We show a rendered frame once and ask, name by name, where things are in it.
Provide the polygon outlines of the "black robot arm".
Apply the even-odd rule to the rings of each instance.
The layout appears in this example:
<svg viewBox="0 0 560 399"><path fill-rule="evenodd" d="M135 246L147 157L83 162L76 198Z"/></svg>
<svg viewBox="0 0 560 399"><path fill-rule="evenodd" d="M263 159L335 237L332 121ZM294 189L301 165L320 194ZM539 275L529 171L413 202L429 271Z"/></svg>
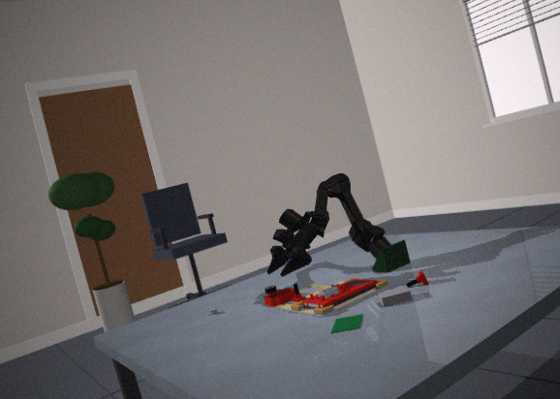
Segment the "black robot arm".
<svg viewBox="0 0 560 399"><path fill-rule="evenodd" d="M324 237L329 221L328 197L340 199L352 224L349 231L352 241L365 252L370 252L374 259L377 259L381 249L390 246L390 243L383 237L385 232L382 228L372 225L371 222L363 218L351 193L350 179L344 173L335 174L320 183L317 190L315 211L307 211L302 217L294 210L286 209L281 215L279 223L287 229L276 230L273 239L283 243L282 246L289 244L294 247L298 239L298 234L294 236L294 232L297 230L309 239L310 244L317 235Z"/></svg>

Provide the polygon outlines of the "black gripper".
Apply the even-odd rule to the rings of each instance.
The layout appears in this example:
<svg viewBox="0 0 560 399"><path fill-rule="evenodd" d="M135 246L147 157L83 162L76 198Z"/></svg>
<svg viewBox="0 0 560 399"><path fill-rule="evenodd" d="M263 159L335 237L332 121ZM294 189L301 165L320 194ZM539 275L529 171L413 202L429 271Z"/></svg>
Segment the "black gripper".
<svg viewBox="0 0 560 399"><path fill-rule="evenodd" d="M298 234L298 239L294 247L285 244L283 247L286 250L284 250L282 246L273 246L270 249L272 260L267 270L268 275L283 266L287 261L287 264L280 274L281 277L310 264L312 257L305 251L306 249L310 249L310 241L303 234L299 232L296 234Z"/></svg>

